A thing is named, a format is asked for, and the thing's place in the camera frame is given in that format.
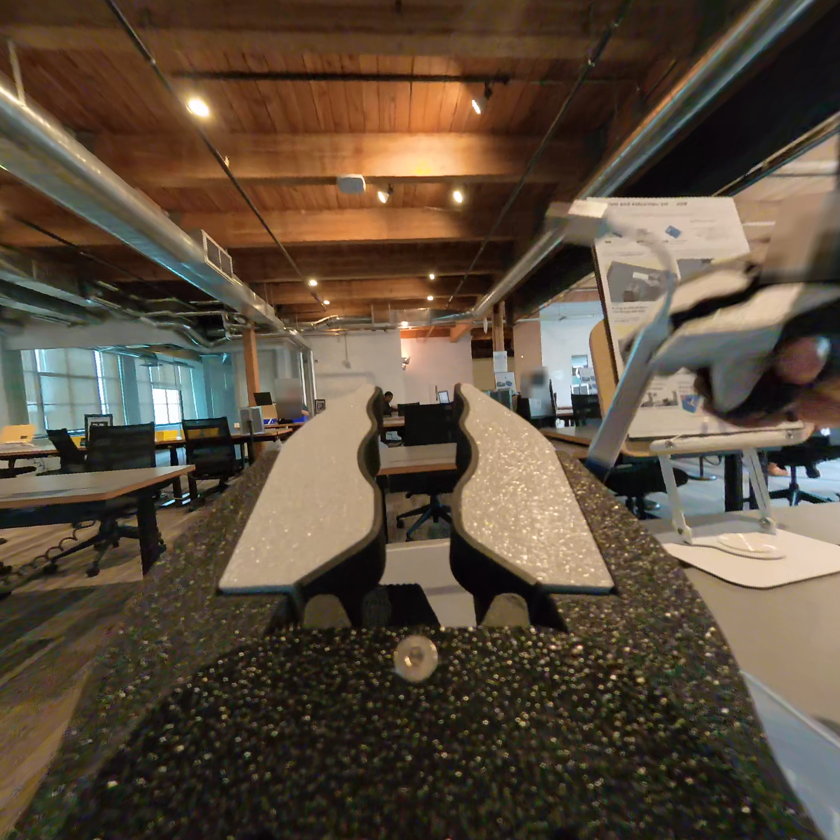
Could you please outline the person's right hand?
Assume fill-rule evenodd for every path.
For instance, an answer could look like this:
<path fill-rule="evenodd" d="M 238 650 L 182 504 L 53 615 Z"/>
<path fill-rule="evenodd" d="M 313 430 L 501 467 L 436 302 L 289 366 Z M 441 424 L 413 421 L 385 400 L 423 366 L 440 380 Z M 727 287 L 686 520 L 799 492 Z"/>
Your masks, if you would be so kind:
<path fill-rule="evenodd" d="M 761 408 L 749 416 L 726 417 L 712 408 L 711 382 L 705 372 L 696 377 L 695 388 L 709 413 L 736 427 L 773 427 L 785 422 L 838 427 L 838 374 L 817 381 L 827 369 L 830 352 L 831 342 L 824 337 L 792 340 L 777 349 L 773 371 L 782 382 L 794 387 L 794 398 L 783 411 L 772 413 Z"/>

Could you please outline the black office chair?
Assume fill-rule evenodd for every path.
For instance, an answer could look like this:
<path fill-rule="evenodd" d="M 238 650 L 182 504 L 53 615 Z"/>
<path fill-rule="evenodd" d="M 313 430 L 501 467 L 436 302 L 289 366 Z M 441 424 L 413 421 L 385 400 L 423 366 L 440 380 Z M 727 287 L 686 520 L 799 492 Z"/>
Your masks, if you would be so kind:
<path fill-rule="evenodd" d="M 402 441 L 406 448 L 424 445 L 442 445 L 454 443 L 455 417 L 452 407 L 440 404 L 405 406 L 403 409 L 405 424 Z M 396 526 L 405 528 L 405 520 L 416 518 L 406 531 L 406 541 L 413 541 L 416 531 L 428 519 L 434 523 L 441 520 L 450 523 L 450 508 L 441 501 L 441 496 L 451 493 L 458 481 L 454 470 L 432 470 L 394 474 L 390 477 L 392 491 L 403 491 L 406 497 L 426 496 L 428 503 L 397 515 Z"/>
<path fill-rule="evenodd" d="M 152 423 L 127 426 L 91 426 L 87 434 L 87 472 L 119 471 L 156 467 L 154 426 Z M 59 551 L 48 561 L 44 574 L 58 571 L 58 560 L 86 548 L 96 550 L 96 556 L 86 569 L 89 578 L 100 574 L 104 554 L 117 548 L 121 539 L 138 539 L 139 530 L 122 525 L 122 519 L 136 515 L 137 498 L 125 496 L 107 500 L 98 512 L 99 530 L 95 537 L 65 551 Z"/>
<path fill-rule="evenodd" d="M 182 420 L 190 508 L 195 510 L 207 495 L 221 492 L 240 471 L 235 443 L 225 416 Z"/>

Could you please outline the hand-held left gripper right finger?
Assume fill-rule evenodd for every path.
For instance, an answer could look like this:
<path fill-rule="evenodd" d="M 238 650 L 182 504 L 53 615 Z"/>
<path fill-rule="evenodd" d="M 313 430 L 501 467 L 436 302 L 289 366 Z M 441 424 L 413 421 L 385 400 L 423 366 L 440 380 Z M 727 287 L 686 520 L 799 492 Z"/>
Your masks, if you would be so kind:
<path fill-rule="evenodd" d="M 449 565 L 486 607 L 537 608 L 549 595 L 610 595 L 615 584 L 558 453 L 473 385 L 455 389 L 456 470 Z"/>

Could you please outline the clear plastic bin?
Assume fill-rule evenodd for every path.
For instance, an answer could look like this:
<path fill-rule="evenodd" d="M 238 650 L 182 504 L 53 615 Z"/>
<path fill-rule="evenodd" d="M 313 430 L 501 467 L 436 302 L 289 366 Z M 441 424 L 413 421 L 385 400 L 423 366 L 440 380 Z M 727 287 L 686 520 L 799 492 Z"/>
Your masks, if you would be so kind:
<path fill-rule="evenodd" d="M 839 838 L 839 737 L 748 672 L 749 689 L 773 756 L 824 838 Z"/>

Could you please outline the wooden desk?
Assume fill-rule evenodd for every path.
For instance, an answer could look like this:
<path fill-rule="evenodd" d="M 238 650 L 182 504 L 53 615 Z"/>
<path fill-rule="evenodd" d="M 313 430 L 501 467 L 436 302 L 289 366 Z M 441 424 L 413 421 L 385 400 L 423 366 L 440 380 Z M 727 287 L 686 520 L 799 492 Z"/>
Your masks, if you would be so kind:
<path fill-rule="evenodd" d="M 154 495 L 194 469 L 179 465 L 3 479 L 1 530 L 100 521 L 117 514 L 117 501 L 127 500 L 136 506 L 142 572 L 147 574 L 161 555 Z"/>
<path fill-rule="evenodd" d="M 403 507 L 393 516 L 393 527 L 405 541 L 415 541 L 428 523 L 451 526 L 452 511 L 447 501 L 458 478 L 455 443 L 382 448 L 376 483 L 381 490 L 386 530 L 390 528 L 387 503 L 391 496 L 423 498 L 419 507 Z"/>

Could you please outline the metal ceiling pipe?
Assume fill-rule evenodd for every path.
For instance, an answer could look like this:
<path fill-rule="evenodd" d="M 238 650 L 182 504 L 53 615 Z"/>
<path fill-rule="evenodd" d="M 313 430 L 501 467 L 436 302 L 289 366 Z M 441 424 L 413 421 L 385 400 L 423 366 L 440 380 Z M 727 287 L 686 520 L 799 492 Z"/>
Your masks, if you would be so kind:
<path fill-rule="evenodd" d="M 613 196 L 648 168 L 762 56 L 827 2 L 755 2 L 717 38 L 665 96 L 598 164 L 571 203 Z"/>

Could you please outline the metal air duct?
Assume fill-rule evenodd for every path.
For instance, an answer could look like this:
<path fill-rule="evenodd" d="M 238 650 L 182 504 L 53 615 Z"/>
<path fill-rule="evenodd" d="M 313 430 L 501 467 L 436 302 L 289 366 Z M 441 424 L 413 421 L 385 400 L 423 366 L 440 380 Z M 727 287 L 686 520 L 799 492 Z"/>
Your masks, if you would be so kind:
<path fill-rule="evenodd" d="M 1 84 L 6 173 L 272 333 L 293 334 L 273 307 L 207 261 L 204 247 L 87 150 L 42 109 Z"/>

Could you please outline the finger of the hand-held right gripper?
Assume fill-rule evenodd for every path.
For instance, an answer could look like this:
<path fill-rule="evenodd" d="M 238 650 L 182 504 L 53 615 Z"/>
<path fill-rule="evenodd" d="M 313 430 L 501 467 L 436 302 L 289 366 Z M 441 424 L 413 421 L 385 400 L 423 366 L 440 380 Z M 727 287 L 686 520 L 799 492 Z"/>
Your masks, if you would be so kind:
<path fill-rule="evenodd" d="M 760 266 L 720 266 L 682 282 L 672 298 L 670 323 L 759 322 Z"/>
<path fill-rule="evenodd" d="M 773 371 L 777 349 L 800 338 L 831 342 L 825 378 L 838 375 L 838 285 L 761 285 L 754 323 L 670 323 L 672 332 L 654 357 L 655 374 L 687 370 L 710 380 L 712 408 L 726 417 L 745 417 L 761 408 L 783 411 L 794 387 Z"/>

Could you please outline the printed instruction board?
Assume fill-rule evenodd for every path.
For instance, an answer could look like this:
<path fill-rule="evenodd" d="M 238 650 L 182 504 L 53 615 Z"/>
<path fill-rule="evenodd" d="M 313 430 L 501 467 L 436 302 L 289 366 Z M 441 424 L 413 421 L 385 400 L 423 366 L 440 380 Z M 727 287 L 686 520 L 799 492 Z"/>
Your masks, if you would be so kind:
<path fill-rule="evenodd" d="M 620 218 L 656 233 L 677 258 L 680 281 L 720 266 L 760 266 L 760 284 L 767 286 L 767 257 L 755 265 L 731 198 L 605 199 Z M 665 292 L 665 273 L 643 245 L 608 232 L 593 245 L 595 276 L 602 293 L 605 329 L 620 380 L 636 339 L 656 314 Z M 654 374 L 644 392 L 621 451 L 630 442 L 648 446 L 658 438 L 720 434 L 761 427 L 736 427 L 709 414 L 687 370 Z M 805 439 L 811 426 L 803 422 Z"/>

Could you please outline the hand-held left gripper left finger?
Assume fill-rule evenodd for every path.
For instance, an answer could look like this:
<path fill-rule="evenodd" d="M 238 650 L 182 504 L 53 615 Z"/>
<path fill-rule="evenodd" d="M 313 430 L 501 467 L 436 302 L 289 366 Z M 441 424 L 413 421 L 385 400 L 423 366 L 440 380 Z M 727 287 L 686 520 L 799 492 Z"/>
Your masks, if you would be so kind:
<path fill-rule="evenodd" d="M 335 595 L 350 613 L 385 571 L 382 390 L 362 384 L 281 446 L 217 588 L 288 595 L 302 609 Z"/>

